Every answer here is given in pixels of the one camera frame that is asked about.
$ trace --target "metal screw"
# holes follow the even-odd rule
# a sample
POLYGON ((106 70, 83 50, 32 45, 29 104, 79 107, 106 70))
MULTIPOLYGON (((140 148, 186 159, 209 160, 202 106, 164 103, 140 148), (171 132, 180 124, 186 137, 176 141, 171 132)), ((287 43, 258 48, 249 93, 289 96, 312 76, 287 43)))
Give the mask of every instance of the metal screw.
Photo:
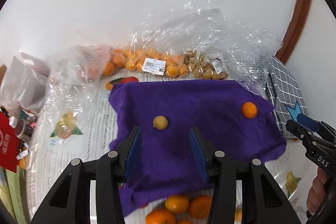
POLYGON ((76 165, 78 165, 80 162, 81 162, 80 159, 73 159, 73 160, 71 161, 71 164, 72 164, 73 166, 76 166, 76 165))
POLYGON ((107 156, 109 156, 110 158, 115 158, 116 156, 118 156, 118 152, 117 151, 110 151, 107 156))
POLYGON ((225 153, 223 151, 218 150, 215 152, 215 156, 218 158, 223 158, 225 156, 225 153))
POLYGON ((252 160, 252 163, 253 163, 254 165, 256 165, 256 166, 261 165, 261 161, 260 161, 259 159, 253 159, 253 160, 252 160))

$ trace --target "blue star shape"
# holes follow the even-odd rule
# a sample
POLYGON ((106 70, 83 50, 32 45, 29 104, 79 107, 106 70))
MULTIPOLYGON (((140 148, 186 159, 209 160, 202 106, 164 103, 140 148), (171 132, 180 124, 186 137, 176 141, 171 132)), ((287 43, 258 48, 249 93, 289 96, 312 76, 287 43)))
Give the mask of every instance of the blue star shape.
POLYGON ((294 120, 295 122, 297 122, 297 116, 302 113, 301 112, 301 108, 299 106, 299 103, 296 101, 296 104, 295 104, 295 107, 292 108, 288 105, 285 105, 286 106, 286 109, 289 113, 289 115, 291 116, 292 120, 294 120))

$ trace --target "red bag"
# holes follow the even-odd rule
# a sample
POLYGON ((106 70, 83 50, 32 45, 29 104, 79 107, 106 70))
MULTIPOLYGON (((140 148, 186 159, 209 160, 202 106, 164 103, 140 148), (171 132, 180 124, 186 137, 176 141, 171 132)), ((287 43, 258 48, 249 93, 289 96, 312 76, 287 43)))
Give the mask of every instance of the red bag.
POLYGON ((19 139, 8 118, 0 113, 0 166, 16 173, 19 139))

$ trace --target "gray checkered cloth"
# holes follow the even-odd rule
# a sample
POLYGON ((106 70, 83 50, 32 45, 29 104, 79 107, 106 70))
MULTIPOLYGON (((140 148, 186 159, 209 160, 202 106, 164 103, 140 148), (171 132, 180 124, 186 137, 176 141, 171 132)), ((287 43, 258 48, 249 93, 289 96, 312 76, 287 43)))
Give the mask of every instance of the gray checkered cloth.
POLYGON ((266 94, 274 105, 273 116, 283 136, 296 138, 286 129, 286 121, 291 117, 285 105, 294 108, 296 102, 298 102, 303 114, 308 116, 308 111, 296 80, 276 57, 272 57, 269 64, 266 94))

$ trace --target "finger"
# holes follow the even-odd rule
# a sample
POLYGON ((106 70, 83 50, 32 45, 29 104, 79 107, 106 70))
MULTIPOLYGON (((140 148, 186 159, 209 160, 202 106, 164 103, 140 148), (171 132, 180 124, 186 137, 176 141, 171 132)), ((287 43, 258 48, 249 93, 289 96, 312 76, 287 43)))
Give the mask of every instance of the finger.
POLYGON ((326 196, 323 186, 324 186, 323 183, 320 181, 318 177, 314 178, 312 187, 314 189, 316 197, 321 202, 323 201, 323 198, 326 196))
POLYGON ((315 195, 313 187, 311 187, 310 190, 309 190, 309 192, 308 192, 308 199, 311 202, 311 204, 313 204, 313 206, 315 208, 318 208, 320 206, 320 204, 321 204, 321 201, 319 201, 319 199, 315 195))
POLYGON ((311 213, 316 213, 317 208, 315 208, 315 206, 310 202, 309 199, 307 199, 307 208, 308 211, 310 211, 311 213))
POLYGON ((317 177, 323 184, 325 184, 328 180, 327 173, 324 172, 323 169, 320 167, 317 169, 317 177))

